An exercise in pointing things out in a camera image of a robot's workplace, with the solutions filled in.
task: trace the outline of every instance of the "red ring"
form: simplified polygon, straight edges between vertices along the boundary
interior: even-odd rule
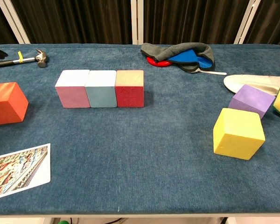
[[[147,62],[156,67],[167,67],[173,64],[172,62],[168,61],[155,62],[152,57],[147,57]]]

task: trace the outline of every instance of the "blue tablecloth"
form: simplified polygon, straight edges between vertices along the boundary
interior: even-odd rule
[[[211,45],[216,71],[280,76],[278,45]],[[213,126],[233,96],[224,76],[153,67],[140,46],[0,45],[0,68],[30,104],[23,123],[0,126],[0,155],[51,143],[51,182],[0,198],[0,215],[280,212],[280,116],[262,119],[264,145],[244,161],[213,153]],[[63,109],[66,69],[144,70],[144,108]]]

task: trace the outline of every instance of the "hammer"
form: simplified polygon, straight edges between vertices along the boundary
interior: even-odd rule
[[[45,68],[46,67],[46,61],[47,61],[47,54],[46,52],[37,49],[38,52],[36,57],[26,58],[22,60],[6,60],[6,61],[0,61],[0,67],[10,66],[14,64],[19,63],[26,63],[26,62],[37,62],[38,67]]]

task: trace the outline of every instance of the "photograph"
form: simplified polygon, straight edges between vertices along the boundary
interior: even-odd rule
[[[50,144],[0,156],[0,197],[50,182]]]

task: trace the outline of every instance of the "purple block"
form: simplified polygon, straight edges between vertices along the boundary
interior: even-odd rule
[[[275,96],[244,85],[231,99],[229,108],[258,113],[260,119],[265,115]]]

